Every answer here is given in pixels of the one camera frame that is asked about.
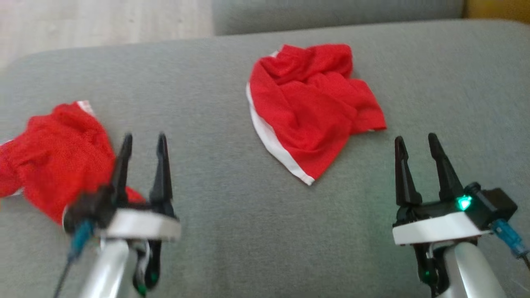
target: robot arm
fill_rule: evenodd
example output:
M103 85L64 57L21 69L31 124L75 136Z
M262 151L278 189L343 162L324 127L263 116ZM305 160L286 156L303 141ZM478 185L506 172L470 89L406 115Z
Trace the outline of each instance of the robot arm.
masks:
M476 244L493 226L507 222L517 205L499 188L482 190L476 182L463 188L435 134L429 134L429 147L438 170L439 201L423 203L410 174L403 138L395 139L399 209L394 242L412 245L418 276L430 287L432 297L505 297Z
M131 203L125 191L133 137L128 134L116 158L109 185L96 194L81 195L63 218L65 231L77 233L92 225L101 239L101 252L81 291L82 298L145 297L160 278L163 241L180 238L175 216L167 141L160 134L158 167L148 203Z

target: black cable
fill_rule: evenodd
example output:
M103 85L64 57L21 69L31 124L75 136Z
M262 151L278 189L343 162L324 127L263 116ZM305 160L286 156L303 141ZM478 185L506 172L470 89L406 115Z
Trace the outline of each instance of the black cable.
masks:
M59 298L59 295L61 294L61 290L63 288L63 284L65 283L66 276L68 275L68 271L70 271L70 267L73 263L72 258L68 258L68 262L66 262L66 266L63 269L63 273L61 274L61 277L59 278L59 283L57 284L57 287L55 288L55 294L54 298Z
M528 270L530 270L530 261L528 261L528 254L523 256L523 261L526 264L526 267L528 267Z

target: gray fabric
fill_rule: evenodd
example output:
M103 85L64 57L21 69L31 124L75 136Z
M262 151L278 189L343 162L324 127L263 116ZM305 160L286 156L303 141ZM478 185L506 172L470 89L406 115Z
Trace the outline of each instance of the gray fabric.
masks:
M462 17L463 0L212 0L217 35Z
M353 136L313 186L256 135L245 97L253 63L283 43L351 45L388 130ZM167 133L178 243L163 249L150 297L428 297L410 247L393 243L394 137L407 143L424 200L436 200L427 134L436 132L462 183L502 187L530 244L530 30L504 21L437 21L169 41L32 55L0 81L0 136L63 102L90 100L120 144L134 135L129 185L148 193L157 134ZM2 201L0 293L47 297L67 237L20 197ZM481 249L510 297L528 272L493 236ZM91 247L69 276L74 297Z

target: white stripe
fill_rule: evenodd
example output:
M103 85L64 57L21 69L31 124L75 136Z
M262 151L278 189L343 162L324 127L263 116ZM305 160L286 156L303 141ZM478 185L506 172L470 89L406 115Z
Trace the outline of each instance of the white stripe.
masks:
M252 118L252 123L254 124L254 129L265 145L265 148L270 152L270 154L276 157L287 168L287 170L289 170L289 172L300 178L301 181L305 182L307 185L311 185L313 182L315 182L315 179L309 176L302 168L300 168L291 154L280 144L274 129L256 112L254 100L252 99L252 94L250 93L250 83L246 84L246 98L249 100L250 116Z
M94 110L92 110L92 106L90 105L88 100L83 101L76 101L77 105L86 113L88 113L92 117L96 117L96 114L94 113Z

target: green light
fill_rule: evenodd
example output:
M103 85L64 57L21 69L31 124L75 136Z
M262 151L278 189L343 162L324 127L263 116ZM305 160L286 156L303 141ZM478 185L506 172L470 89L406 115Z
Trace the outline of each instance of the green light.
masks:
M469 206L471 206L472 199L473 198L471 198L470 196L462 196L460 198L456 198L456 207L460 211L465 211L466 209L469 208Z
M430 283L430 272L429 271L425 271L423 273L423 280L422 280L424 283Z
M147 293L147 288L144 285L139 285L138 292L140 292L140 294L145 297L145 293Z

